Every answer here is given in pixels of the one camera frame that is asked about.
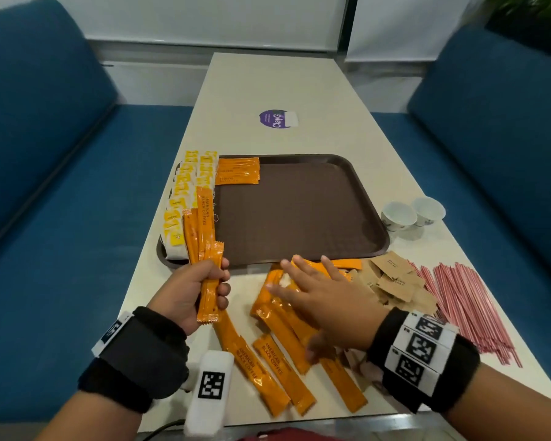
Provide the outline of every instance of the plastic tray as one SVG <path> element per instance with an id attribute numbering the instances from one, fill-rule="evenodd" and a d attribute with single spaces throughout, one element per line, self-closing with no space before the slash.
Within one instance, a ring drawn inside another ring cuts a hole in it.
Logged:
<path id="1" fill-rule="evenodd" d="M 336 155 L 259 156 L 257 185 L 217 186 L 216 239 L 231 266 L 272 263 L 300 254 L 309 260 L 370 258 L 389 236 L 349 161 Z M 159 259 L 169 267 L 183 263 Z"/>

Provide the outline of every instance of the finger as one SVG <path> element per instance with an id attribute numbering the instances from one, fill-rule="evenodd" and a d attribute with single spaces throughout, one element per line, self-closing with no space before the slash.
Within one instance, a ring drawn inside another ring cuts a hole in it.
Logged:
<path id="1" fill-rule="evenodd" d="M 345 279 L 345 275 L 339 272 L 339 270 L 332 264 L 332 261 L 328 257 L 323 255 L 320 258 L 320 262 L 323 264 L 324 269 L 326 269 L 328 274 L 331 276 L 331 279 L 337 280 L 337 281 L 341 281 L 341 280 L 347 281 L 347 279 Z"/>
<path id="2" fill-rule="evenodd" d="M 221 280 L 224 271 L 216 266 L 212 260 L 202 260 L 190 266 L 184 277 L 189 281 L 202 281 L 205 279 Z"/>
<path id="3" fill-rule="evenodd" d="M 216 294 L 219 296 L 226 297 L 231 292 L 231 285 L 228 283 L 221 283 L 219 287 L 216 289 Z"/>
<path id="4" fill-rule="evenodd" d="M 324 331 L 319 331 L 312 336 L 309 342 L 306 344 L 306 359 L 314 363 L 318 359 L 319 353 L 324 351 L 328 347 L 327 337 Z"/>
<path id="5" fill-rule="evenodd" d="M 309 295 L 306 292 L 294 291 L 288 288 L 282 288 L 280 285 L 265 285 L 267 290 L 272 293 L 272 295 L 279 297 L 282 300 L 285 300 L 291 304 L 294 308 L 299 310 L 304 310 L 307 307 L 307 301 Z"/>
<path id="6" fill-rule="evenodd" d="M 315 278 L 302 272 L 297 267 L 294 267 L 288 260 L 282 260 L 279 264 L 284 272 L 289 275 L 303 291 L 308 291 L 318 284 Z"/>
<path id="7" fill-rule="evenodd" d="M 228 307 L 228 298 L 223 296 L 216 297 L 216 306 L 218 306 L 221 311 L 224 311 Z"/>
<path id="8" fill-rule="evenodd" d="M 304 260 L 300 255 L 294 255 L 292 257 L 292 261 L 296 263 L 298 269 L 310 275 L 311 277 L 314 277 L 315 279 L 324 280 L 327 278 L 325 274 L 306 263 L 306 260 Z"/>

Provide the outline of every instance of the small cup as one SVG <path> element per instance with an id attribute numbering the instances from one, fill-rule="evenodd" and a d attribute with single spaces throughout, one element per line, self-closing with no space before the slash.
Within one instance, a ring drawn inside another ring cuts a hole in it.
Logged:
<path id="1" fill-rule="evenodd" d="M 403 230 L 417 221 L 417 213 L 407 204 L 392 201 L 382 209 L 382 222 L 390 232 Z"/>
<path id="2" fill-rule="evenodd" d="M 421 196 L 412 202 L 412 208 L 417 213 L 416 226 L 427 226 L 437 220 L 442 220 L 447 214 L 445 207 L 436 199 Z"/>

